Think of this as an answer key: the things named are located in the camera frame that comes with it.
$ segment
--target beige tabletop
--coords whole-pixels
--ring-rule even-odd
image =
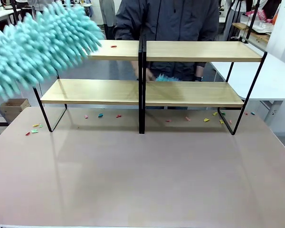
[[[49,133],[26,108],[0,136],[0,224],[285,228],[285,147],[257,116],[232,136],[212,113],[149,110],[139,135],[138,110],[69,108]]]

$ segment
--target shelf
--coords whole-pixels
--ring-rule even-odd
[[[46,104],[138,105],[138,82],[59,79],[41,98]],[[149,82],[147,106],[242,107],[228,83]]]
[[[260,62],[262,57],[242,42],[148,41],[147,61]]]
[[[149,82],[146,106],[242,107],[225,82]]]
[[[138,105],[138,82],[58,79],[41,98],[46,104]]]
[[[134,40],[100,40],[102,47],[87,54],[92,60],[138,60],[139,42]]]

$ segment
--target jacket zipper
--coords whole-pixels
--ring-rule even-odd
[[[182,17],[183,17],[183,13],[184,13],[184,5],[185,5],[185,0],[182,1],[181,16],[180,16],[180,26],[179,26],[179,37],[178,37],[177,41],[179,41],[180,38],[181,38],[181,30],[180,29],[181,29]],[[174,77],[175,65],[176,65],[176,63],[174,62],[174,66],[173,66],[173,71],[172,71],[171,77]]]

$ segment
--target hand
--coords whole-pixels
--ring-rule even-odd
[[[138,61],[131,61],[133,69],[135,71],[135,75],[138,78]],[[146,69],[146,81],[155,81],[155,77],[150,71],[150,69]]]

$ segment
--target brown box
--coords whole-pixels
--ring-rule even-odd
[[[30,107],[28,99],[9,99],[0,105],[0,110],[9,121],[13,121],[26,107]]]

